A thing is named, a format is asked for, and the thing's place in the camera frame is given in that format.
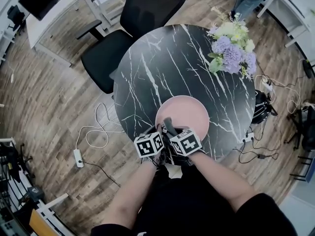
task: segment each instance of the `black marble table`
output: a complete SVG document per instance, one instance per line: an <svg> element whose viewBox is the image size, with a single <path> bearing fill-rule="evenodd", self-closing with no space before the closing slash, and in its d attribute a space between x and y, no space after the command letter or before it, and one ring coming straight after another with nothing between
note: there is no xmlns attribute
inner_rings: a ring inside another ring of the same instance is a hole
<svg viewBox="0 0 315 236"><path fill-rule="evenodd" d="M161 27L126 52L116 73L114 100L119 121L132 140L154 125L163 102L189 95L209 114L208 134L202 141L209 156L217 160L242 143L253 117L254 83L240 73L208 71L213 40L206 31L193 25Z"/></svg>

